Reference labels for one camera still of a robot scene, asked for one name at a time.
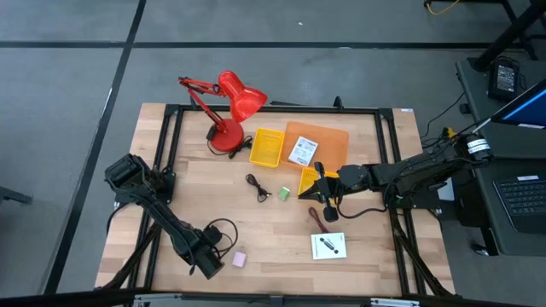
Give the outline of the black power adapter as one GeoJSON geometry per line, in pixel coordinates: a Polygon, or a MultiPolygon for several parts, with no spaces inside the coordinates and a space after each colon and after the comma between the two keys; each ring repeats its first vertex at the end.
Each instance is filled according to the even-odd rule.
{"type": "Polygon", "coordinates": [[[498,101],[512,101],[520,86],[520,64],[509,57],[496,58],[491,63],[487,95],[498,101]]]}

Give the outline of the black furniture leg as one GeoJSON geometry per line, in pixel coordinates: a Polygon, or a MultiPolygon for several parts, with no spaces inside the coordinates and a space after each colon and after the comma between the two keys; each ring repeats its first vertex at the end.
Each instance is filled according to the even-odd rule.
{"type": "Polygon", "coordinates": [[[546,0],[530,0],[530,5],[520,16],[515,15],[508,0],[499,1],[504,7],[511,24],[478,58],[469,59],[471,67],[478,72],[488,70],[491,63],[516,39],[520,40],[521,46],[533,61],[538,60],[535,49],[526,36],[526,30],[537,20],[543,20],[546,13],[546,0]]]}

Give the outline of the red desk lamp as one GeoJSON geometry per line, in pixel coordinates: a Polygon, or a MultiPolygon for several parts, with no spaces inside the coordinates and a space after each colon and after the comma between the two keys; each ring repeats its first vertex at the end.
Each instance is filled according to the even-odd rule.
{"type": "Polygon", "coordinates": [[[213,149],[221,153],[232,152],[243,143],[241,122],[252,117],[268,99],[262,91],[244,85],[232,71],[220,73],[215,84],[188,77],[179,77],[178,83],[188,91],[190,100],[212,120],[206,139],[213,149]],[[222,118],[206,105],[200,98],[204,94],[227,98],[230,117],[222,118]]]}

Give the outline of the monitor with blue screen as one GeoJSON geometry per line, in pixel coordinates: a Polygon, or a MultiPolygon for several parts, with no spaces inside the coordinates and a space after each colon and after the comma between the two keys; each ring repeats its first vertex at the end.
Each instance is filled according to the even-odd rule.
{"type": "Polygon", "coordinates": [[[546,78],[491,116],[498,124],[546,128],[546,78]]]}

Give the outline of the black aluminium table frame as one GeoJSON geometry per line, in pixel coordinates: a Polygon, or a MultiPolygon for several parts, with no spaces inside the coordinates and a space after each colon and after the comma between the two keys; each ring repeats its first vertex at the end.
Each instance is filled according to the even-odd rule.
{"type": "MultiPolygon", "coordinates": [[[[154,162],[164,104],[144,103],[136,122],[130,152],[148,165],[154,162]]],[[[347,162],[380,163],[375,116],[350,113],[264,112],[242,123],[246,134],[257,128],[286,129],[288,122],[300,122],[345,130],[349,133],[347,162]]],[[[308,208],[322,206],[315,201],[298,200],[300,172],[293,167],[275,169],[253,165],[250,150],[233,159],[216,156],[206,146],[205,135],[211,121],[202,111],[183,111],[180,137],[174,158],[177,174],[172,210],[184,221],[203,228],[223,217],[236,223],[239,240],[224,257],[225,266],[211,280],[189,266],[173,251],[168,235],[160,238],[152,289],[192,293],[249,293],[283,295],[399,296],[398,266],[389,217],[371,212],[358,219],[340,218],[328,223],[332,232],[346,235],[347,258],[313,260],[311,235],[319,233],[308,208]],[[257,202],[255,188],[246,183],[252,173],[265,189],[273,193],[257,202]],[[286,201],[279,199],[281,187],[290,189],[286,201]],[[231,264],[234,252],[244,252],[243,268],[231,264]]],[[[428,212],[412,212],[418,247],[423,260],[450,292],[454,285],[442,240],[439,222],[428,212]]],[[[96,286],[110,281],[134,250],[142,219],[142,208],[128,205],[116,214],[106,240],[96,286]]]]}

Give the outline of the yellow plastic basket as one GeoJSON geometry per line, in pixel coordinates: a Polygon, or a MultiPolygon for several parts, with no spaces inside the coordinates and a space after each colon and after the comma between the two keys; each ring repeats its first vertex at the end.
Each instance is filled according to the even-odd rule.
{"type": "Polygon", "coordinates": [[[276,168],[282,153],[285,133],[279,130],[257,128],[249,161],[254,165],[276,168]]]}
{"type": "Polygon", "coordinates": [[[318,172],[314,168],[304,167],[300,175],[298,194],[308,190],[318,178],[318,172]]]}

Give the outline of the dark grey side desk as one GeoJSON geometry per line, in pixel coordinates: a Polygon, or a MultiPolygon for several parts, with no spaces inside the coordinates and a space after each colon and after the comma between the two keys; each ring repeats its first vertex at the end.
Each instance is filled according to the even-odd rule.
{"type": "Polygon", "coordinates": [[[494,160],[454,177],[457,205],[482,211],[480,228],[491,256],[546,257],[546,235],[516,231],[494,187],[496,179],[546,177],[546,130],[489,123],[479,130],[494,160]]]}

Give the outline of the orange plastic tray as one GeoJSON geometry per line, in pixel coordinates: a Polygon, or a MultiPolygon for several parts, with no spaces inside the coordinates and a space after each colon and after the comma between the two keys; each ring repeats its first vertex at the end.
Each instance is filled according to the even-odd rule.
{"type": "Polygon", "coordinates": [[[281,164],[301,169],[303,167],[313,168],[316,162],[321,162],[325,171],[337,171],[346,163],[348,148],[349,133],[345,130],[300,122],[288,122],[282,146],[281,164]],[[317,151],[308,166],[297,165],[288,160],[288,155],[300,136],[318,143],[317,151]]]}

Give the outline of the black laptop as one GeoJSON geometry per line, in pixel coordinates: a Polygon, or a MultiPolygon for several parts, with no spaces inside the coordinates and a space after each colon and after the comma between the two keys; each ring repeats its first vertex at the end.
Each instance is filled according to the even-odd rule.
{"type": "Polygon", "coordinates": [[[546,235],[546,175],[499,179],[493,186],[515,231],[546,235]]]}

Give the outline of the white paper sheet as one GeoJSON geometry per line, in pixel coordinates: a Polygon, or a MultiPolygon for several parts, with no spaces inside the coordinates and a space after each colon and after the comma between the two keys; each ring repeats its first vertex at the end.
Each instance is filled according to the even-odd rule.
{"type": "Polygon", "coordinates": [[[437,190],[439,199],[444,201],[454,201],[455,193],[453,189],[452,178],[448,178],[444,183],[445,185],[437,190]]]}

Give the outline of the silver frame bracket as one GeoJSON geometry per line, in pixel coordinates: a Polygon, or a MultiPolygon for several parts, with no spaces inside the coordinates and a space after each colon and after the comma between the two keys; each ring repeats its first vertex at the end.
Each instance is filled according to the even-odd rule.
{"type": "Polygon", "coordinates": [[[372,298],[370,307],[421,307],[419,301],[394,299],[394,298],[372,298]]]}
{"type": "Polygon", "coordinates": [[[152,304],[181,300],[180,293],[148,293],[136,295],[131,307],[151,307],[152,304]]]}

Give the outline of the white box with green edge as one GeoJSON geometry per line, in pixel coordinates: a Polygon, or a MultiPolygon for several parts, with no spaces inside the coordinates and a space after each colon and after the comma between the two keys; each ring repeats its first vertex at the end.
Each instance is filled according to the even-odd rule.
{"type": "Polygon", "coordinates": [[[346,258],[344,233],[311,235],[311,254],[314,260],[346,258]]]}

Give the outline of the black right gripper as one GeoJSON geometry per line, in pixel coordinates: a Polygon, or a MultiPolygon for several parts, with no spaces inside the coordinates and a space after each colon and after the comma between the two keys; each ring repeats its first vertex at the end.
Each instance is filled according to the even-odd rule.
{"type": "Polygon", "coordinates": [[[325,205],[324,219],[335,222],[339,219],[339,206],[343,200],[343,187],[339,178],[328,177],[321,162],[315,163],[318,179],[305,191],[298,195],[300,200],[320,201],[325,205]]]}

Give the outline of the white box with barcode label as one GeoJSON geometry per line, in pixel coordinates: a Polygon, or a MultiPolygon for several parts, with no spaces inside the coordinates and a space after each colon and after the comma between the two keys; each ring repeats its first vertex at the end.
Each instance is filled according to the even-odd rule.
{"type": "Polygon", "coordinates": [[[288,155],[288,160],[292,163],[302,166],[308,166],[317,151],[318,143],[313,142],[300,136],[291,153],[288,155]]]}

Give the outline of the black furniture foot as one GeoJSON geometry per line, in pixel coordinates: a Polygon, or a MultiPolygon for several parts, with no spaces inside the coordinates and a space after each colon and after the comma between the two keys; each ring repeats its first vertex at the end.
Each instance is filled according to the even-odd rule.
{"type": "Polygon", "coordinates": [[[28,205],[32,202],[32,197],[25,194],[21,194],[12,189],[0,186],[0,205],[5,200],[12,200],[12,201],[19,202],[23,205],[28,205]]]}

